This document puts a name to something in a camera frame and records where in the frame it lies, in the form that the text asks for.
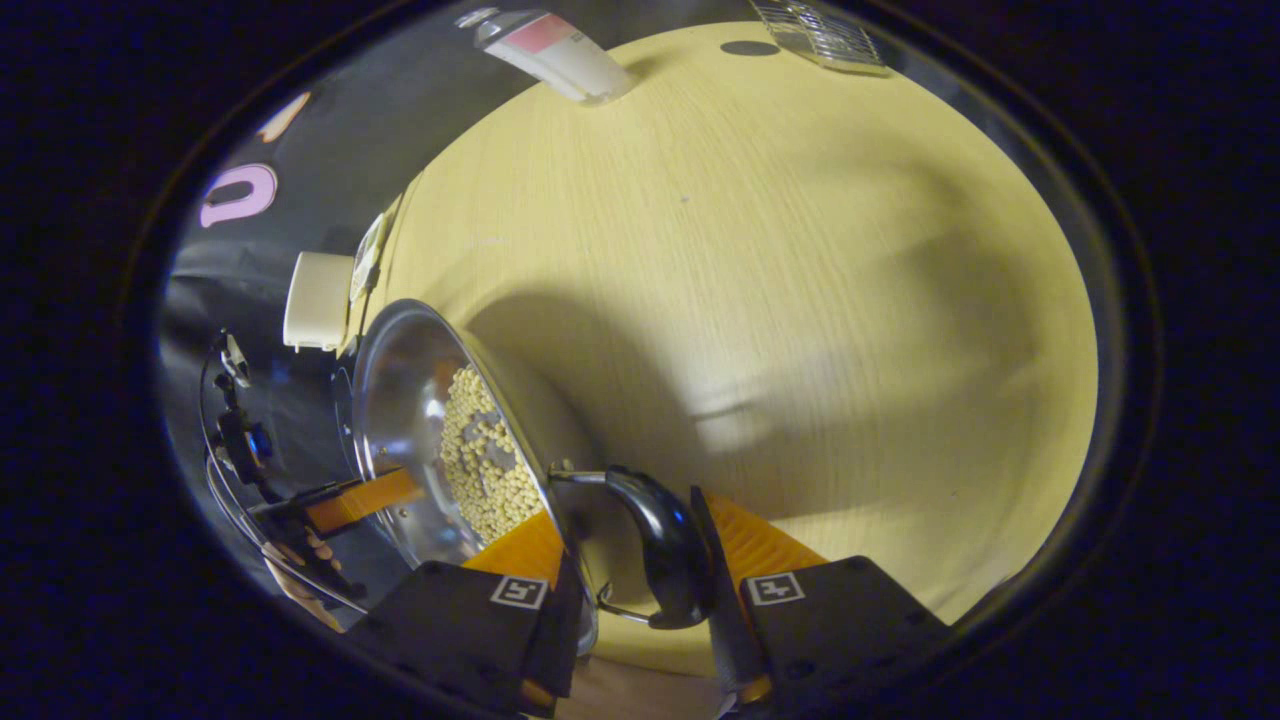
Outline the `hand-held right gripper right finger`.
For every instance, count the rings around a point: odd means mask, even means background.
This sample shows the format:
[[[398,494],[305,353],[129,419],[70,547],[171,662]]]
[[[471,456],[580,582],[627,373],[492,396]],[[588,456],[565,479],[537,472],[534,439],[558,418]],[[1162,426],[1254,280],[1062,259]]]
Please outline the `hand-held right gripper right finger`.
[[[740,503],[694,489],[712,556],[710,642],[733,716],[829,716],[913,682],[951,637],[869,557],[828,561]]]

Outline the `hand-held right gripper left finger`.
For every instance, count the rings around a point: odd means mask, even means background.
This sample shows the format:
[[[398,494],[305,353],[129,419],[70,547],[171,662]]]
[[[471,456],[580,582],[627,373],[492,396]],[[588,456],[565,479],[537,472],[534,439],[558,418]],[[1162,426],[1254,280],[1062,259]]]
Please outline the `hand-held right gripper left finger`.
[[[406,682],[486,712],[550,716],[570,696],[581,584],[548,512],[463,564],[422,562],[346,632]]]

